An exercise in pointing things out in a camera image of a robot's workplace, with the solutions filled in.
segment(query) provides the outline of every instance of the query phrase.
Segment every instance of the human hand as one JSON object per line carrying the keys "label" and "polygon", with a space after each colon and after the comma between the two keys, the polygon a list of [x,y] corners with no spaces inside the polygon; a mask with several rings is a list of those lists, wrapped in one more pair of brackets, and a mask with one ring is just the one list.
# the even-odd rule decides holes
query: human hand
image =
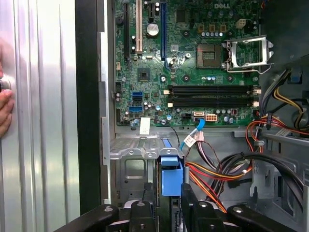
{"label": "human hand", "polygon": [[[2,52],[3,44],[0,43],[0,78],[3,77]],[[14,106],[12,94],[12,91],[8,89],[0,92],[0,138],[6,133],[12,121],[11,112]]]}

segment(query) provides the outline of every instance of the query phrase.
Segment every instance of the blue sata port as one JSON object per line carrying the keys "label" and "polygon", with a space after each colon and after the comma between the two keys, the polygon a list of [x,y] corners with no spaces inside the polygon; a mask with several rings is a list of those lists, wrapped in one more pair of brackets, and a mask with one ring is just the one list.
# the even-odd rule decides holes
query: blue sata port
{"label": "blue sata port", "polygon": [[129,106],[129,112],[143,112],[143,107],[141,106]]}
{"label": "blue sata port", "polygon": [[132,99],[133,100],[142,100],[143,92],[132,92]]}

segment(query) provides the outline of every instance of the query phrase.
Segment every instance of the computer motherboard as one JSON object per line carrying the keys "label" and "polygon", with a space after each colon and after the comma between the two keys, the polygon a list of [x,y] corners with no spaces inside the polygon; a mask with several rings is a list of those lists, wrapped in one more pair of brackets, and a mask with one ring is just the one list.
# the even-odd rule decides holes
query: computer motherboard
{"label": "computer motherboard", "polygon": [[[227,72],[224,41],[259,35],[258,2],[116,0],[117,125],[248,125],[258,73]],[[259,46],[239,44],[237,63],[259,62]]]}

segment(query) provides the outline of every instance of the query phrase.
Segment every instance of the power connector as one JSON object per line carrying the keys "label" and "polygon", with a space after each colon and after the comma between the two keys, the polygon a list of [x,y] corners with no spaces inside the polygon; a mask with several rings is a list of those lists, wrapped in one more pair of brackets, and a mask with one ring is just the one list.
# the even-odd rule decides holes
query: power connector
{"label": "power connector", "polygon": [[196,135],[194,135],[194,139],[196,141],[204,141],[204,132],[199,131]]}

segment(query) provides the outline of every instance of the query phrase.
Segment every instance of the blue drive bracket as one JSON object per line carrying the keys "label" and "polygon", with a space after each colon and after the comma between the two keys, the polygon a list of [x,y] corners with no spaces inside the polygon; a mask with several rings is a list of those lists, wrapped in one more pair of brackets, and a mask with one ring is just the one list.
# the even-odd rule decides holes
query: blue drive bracket
{"label": "blue drive bracket", "polygon": [[[172,148],[168,139],[162,141],[166,148]],[[161,167],[162,196],[180,196],[183,183],[183,164],[179,161],[178,155],[161,156]]]}

